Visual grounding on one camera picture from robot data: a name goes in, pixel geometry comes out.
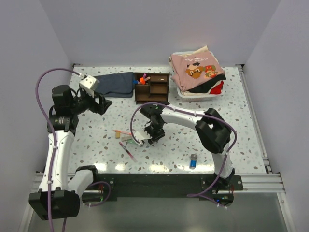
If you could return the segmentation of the dark red gel pen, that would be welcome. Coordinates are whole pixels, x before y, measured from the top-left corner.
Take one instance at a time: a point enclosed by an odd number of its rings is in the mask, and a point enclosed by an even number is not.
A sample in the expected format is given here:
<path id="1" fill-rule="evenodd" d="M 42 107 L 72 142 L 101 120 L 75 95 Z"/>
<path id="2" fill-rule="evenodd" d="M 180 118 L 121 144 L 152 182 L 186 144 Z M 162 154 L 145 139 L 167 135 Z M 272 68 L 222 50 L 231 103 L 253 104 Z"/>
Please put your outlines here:
<path id="1" fill-rule="evenodd" d="M 135 157 L 131 154 L 131 152 L 123 145 L 122 142 L 119 142 L 119 145 L 122 147 L 122 149 L 131 157 L 131 159 L 134 162 L 137 162 L 137 160 L 135 159 Z"/>

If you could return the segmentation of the orange gel pen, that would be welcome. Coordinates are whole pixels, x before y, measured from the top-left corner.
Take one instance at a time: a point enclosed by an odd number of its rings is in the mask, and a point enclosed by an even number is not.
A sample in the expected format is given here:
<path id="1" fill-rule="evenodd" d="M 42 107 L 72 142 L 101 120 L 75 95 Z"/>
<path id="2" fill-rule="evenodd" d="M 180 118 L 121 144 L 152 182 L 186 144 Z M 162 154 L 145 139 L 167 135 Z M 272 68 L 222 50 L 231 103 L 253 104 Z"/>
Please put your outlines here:
<path id="1" fill-rule="evenodd" d="M 127 131 L 121 131 L 121 130 L 113 130 L 114 132 L 118 132 L 120 134 L 126 134 L 126 135 L 132 135 L 132 133 L 127 132 Z"/>

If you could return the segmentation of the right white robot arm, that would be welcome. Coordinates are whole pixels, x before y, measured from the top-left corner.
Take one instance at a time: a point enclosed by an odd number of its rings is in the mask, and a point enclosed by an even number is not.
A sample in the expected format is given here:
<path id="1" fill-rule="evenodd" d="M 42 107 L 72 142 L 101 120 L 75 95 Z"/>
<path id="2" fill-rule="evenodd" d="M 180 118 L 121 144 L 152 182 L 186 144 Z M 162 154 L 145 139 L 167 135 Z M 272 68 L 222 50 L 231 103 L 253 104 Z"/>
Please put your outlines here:
<path id="1" fill-rule="evenodd" d="M 144 128 L 145 138 L 153 144 L 165 136 L 165 124 L 177 124 L 197 132 L 203 147 L 211 152 L 215 174 L 215 184 L 221 190 L 232 185 L 232 175 L 235 170 L 229 157 L 230 149 L 237 141 L 237 132 L 224 121 L 213 108 L 205 112 L 196 112 L 161 103 L 145 103 L 140 106 L 140 113 L 149 119 L 149 125 Z"/>

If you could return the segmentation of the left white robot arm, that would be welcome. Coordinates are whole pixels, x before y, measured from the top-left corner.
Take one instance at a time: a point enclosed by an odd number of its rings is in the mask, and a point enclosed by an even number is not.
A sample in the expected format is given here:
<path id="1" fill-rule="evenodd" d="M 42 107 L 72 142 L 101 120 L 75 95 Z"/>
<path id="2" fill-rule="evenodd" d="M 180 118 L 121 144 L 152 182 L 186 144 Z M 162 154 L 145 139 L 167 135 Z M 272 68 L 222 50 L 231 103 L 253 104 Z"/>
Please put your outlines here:
<path id="1" fill-rule="evenodd" d="M 79 88 L 76 96 L 68 85 L 52 89 L 54 105 L 47 114 L 49 148 L 44 175 L 38 191 L 29 195 L 29 204 L 42 220 L 76 217 L 82 194 L 100 184 L 94 165 L 77 168 L 72 180 L 68 177 L 71 147 L 78 126 L 78 116 L 89 110 L 103 115 L 112 105 L 99 93 L 89 95 Z"/>

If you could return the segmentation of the blue grey pencil sharpener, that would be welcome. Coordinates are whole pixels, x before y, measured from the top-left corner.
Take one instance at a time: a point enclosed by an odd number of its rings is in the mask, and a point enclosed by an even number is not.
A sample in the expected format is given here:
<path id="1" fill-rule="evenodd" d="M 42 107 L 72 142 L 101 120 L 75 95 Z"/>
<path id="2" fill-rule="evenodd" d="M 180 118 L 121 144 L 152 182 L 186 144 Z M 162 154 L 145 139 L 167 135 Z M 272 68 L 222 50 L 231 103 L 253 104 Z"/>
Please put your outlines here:
<path id="1" fill-rule="evenodd" d="M 189 168 L 190 169 L 195 169 L 196 166 L 197 166 L 197 154 L 192 154 L 191 155 L 191 160 L 190 160 Z"/>

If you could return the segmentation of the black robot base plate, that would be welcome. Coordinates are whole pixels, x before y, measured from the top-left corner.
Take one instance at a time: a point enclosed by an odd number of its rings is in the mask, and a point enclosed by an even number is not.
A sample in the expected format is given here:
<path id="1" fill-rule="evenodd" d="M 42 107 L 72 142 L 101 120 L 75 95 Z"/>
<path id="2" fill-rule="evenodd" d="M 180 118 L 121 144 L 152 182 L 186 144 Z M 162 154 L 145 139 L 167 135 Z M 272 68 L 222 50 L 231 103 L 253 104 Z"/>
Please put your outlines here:
<path id="1" fill-rule="evenodd" d="M 78 172 L 70 180 L 71 190 L 85 202 L 116 201 L 118 198 L 200 198 L 229 205 L 234 191 L 243 190 L 239 175 L 224 179 L 215 174 L 92 174 L 89 170 Z"/>

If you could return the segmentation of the black orange highlighter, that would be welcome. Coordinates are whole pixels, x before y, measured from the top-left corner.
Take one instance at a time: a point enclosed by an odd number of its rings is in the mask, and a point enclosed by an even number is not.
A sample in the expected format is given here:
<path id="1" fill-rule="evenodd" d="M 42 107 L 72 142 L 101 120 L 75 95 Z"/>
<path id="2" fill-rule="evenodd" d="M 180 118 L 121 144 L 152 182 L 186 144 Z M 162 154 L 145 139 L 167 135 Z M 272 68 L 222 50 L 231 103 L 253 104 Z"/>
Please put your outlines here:
<path id="1" fill-rule="evenodd" d="M 140 78 L 139 83 L 142 84 L 142 85 L 145 85 L 145 79 L 143 77 Z"/>

